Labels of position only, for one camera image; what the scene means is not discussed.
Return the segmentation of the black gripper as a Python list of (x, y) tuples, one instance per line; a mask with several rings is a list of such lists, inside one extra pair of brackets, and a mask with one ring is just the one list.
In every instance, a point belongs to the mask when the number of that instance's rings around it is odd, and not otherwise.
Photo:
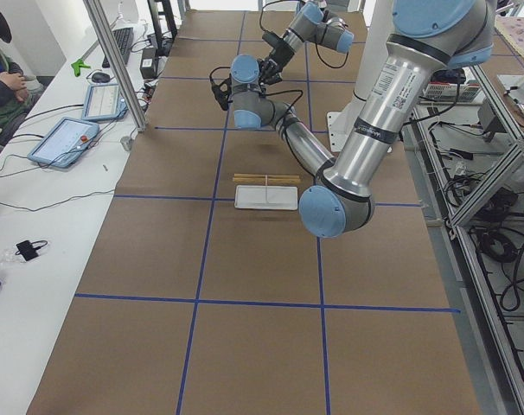
[(272, 44), (272, 51), (262, 62), (259, 82), (265, 85), (274, 85), (282, 81), (281, 72), (291, 59), (296, 50), (286, 41), (277, 41)]

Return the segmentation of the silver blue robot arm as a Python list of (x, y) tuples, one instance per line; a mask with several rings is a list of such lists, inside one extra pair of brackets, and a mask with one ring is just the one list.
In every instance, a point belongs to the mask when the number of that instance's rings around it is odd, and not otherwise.
[(345, 65), (343, 62), (332, 66), (319, 54), (318, 48), (324, 47), (348, 55), (355, 39), (344, 20), (328, 10), (324, 1), (299, 1), (295, 15), (282, 35), (263, 26), (263, 15), (261, 12), (259, 18), (262, 39), (272, 47), (272, 51), (264, 59), (259, 59), (259, 82), (262, 84), (279, 83), (284, 68), (306, 42), (316, 46), (316, 54), (326, 66), (337, 69)]
[(265, 87), (278, 80), (306, 42), (341, 53), (349, 50), (352, 34), (328, 19), (317, 2), (306, 2), (283, 35), (265, 34), (272, 47), (266, 58), (241, 54), (231, 65), (235, 126), (272, 127), (314, 177), (298, 211), (304, 226), (321, 238), (339, 236), (370, 221), (374, 199), (369, 184), (432, 75), (475, 66), (491, 56), (493, 1), (390, 1), (385, 11), (387, 58), (338, 156), (315, 138), (291, 105), (265, 94)]

